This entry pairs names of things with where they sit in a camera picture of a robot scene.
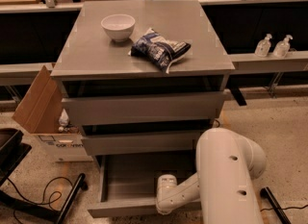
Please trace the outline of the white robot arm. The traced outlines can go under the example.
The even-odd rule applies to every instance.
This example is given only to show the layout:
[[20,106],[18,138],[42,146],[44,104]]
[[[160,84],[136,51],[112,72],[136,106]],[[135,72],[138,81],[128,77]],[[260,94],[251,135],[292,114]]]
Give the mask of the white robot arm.
[[209,129],[197,142],[190,178],[179,184],[171,174],[159,177],[157,212],[166,215],[198,200],[204,224],[264,224],[252,181],[266,164],[255,141],[225,128]]

